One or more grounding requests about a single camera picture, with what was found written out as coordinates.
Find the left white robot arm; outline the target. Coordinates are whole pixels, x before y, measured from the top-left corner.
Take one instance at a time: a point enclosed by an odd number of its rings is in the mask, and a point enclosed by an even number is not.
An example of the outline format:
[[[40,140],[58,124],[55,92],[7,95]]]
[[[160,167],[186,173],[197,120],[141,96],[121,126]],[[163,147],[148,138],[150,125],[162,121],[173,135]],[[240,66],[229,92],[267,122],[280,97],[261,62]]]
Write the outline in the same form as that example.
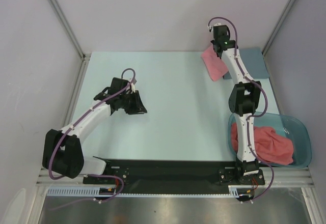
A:
[[[120,109],[128,115],[147,113],[138,90],[116,96],[100,92],[90,108],[75,122],[60,130],[49,130],[45,136],[42,165],[50,178],[73,179],[82,174],[94,175],[100,183],[109,182],[112,170],[106,167],[107,161],[97,156],[85,156],[82,145],[97,126]]]

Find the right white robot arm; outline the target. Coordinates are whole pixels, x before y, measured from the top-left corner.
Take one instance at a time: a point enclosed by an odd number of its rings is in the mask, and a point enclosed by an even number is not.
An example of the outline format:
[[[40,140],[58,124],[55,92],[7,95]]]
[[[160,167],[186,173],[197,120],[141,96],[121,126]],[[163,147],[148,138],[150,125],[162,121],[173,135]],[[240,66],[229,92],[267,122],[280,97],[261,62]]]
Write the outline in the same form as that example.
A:
[[[229,109],[233,113],[236,128],[238,150],[233,181],[250,185],[259,175],[259,161],[254,145],[254,114],[260,99],[260,86],[255,86],[253,78],[244,66],[236,41],[227,37],[211,41],[216,55],[225,63],[232,81],[233,90],[229,97]]]

